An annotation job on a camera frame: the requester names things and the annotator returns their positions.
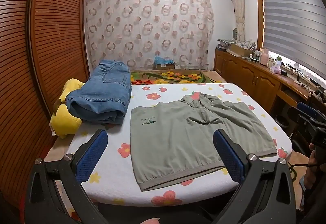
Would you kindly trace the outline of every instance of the fabric pile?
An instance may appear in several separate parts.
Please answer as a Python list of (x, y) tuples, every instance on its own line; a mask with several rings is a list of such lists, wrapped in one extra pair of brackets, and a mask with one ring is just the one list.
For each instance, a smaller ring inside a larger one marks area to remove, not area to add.
[(142, 191), (178, 184), (223, 168), (213, 133), (223, 129), (246, 153), (276, 154), (274, 141), (243, 103), (194, 93), (131, 112), (131, 160)]
[(252, 50), (255, 49), (256, 43), (248, 40), (237, 41), (237, 46), (242, 47), (243, 49)]
[(67, 95), (69, 113), (94, 124), (121, 125), (131, 97), (130, 77), (123, 62), (102, 60), (88, 81)]

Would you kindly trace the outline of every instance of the bed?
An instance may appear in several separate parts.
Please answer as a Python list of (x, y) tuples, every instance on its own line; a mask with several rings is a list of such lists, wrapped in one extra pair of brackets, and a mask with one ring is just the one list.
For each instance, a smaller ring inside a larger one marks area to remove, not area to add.
[[(132, 87), (128, 112), (122, 126), (103, 126), (82, 123), (74, 136), (67, 153), (74, 153), (81, 144), (87, 142), (95, 131), (107, 131), (109, 141), (106, 150), (96, 165), (88, 182), (82, 183), (88, 196), (95, 202), (128, 206), (174, 205), (197, 202), (227, 193), (237, 183), (231, 180), (227, 170), (204, 175), (193, 180), (141, 192), (133, 174), (130, 157), (130, 115), (137, 106), (153, 107), (158, 102), (171, 102), (184, 95), (201, 92), (233, 103), (245, 102), (266, 127), (274, 139), (278, 155), (263, 158), (276, 161), (291, 154), (292, 145), (288, 136), (278, 124), (250, 96), (238, 86), (230, 83), (187, 83), (168, 85), (137, 85)], [(70, 204), (62, 194), (65, 204)]]

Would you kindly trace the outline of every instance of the window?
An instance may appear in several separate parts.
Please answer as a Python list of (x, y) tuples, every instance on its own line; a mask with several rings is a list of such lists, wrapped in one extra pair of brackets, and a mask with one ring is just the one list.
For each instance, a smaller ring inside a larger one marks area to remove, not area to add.
[(259, 0), (258, 6), (258, 47), (299, 63), (307, 74), (325, 81), (326, 8), (322, 1)]

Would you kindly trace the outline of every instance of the jeans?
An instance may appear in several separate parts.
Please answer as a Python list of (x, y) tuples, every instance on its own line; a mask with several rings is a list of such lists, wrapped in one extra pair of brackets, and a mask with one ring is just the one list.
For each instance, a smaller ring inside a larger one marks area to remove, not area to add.
[(82, 120), (121, 125), (130, 96), (129, 68), (123, 62), (102, 60), (81, 89), (67, 95), (66, 105)]

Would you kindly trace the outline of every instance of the patterned curtain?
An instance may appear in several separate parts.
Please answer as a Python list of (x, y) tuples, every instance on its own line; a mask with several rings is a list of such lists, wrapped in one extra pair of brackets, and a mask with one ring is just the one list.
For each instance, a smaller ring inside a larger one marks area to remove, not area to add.
[(208, 68), (209, 0), (85, 0), (85, 22), (93, 69), (102, 59), (152, 69), (156, 55), (182, 68)]

